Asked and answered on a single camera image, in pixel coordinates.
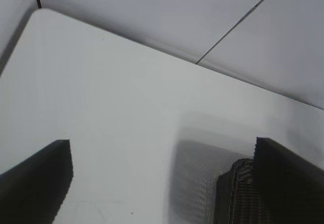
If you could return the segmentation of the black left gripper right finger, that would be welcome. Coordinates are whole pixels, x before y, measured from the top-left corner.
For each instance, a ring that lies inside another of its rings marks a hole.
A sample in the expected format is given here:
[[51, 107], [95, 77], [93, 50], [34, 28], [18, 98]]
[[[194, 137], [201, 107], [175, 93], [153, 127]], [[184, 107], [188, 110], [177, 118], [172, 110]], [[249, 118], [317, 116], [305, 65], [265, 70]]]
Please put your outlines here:
[[257, 138], [253, 176], [274, 223], [323, 223], [323, 170], [270, 138]]

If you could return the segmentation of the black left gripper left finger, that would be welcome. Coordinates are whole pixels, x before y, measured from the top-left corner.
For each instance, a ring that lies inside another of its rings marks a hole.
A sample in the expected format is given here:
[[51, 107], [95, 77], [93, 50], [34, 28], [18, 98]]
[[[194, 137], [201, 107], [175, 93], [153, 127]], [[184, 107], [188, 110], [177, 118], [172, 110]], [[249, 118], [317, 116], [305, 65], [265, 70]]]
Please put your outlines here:
[[1, 174], [1, 223], [53, 223], [69, 191], [69, 140], [56, 140]]

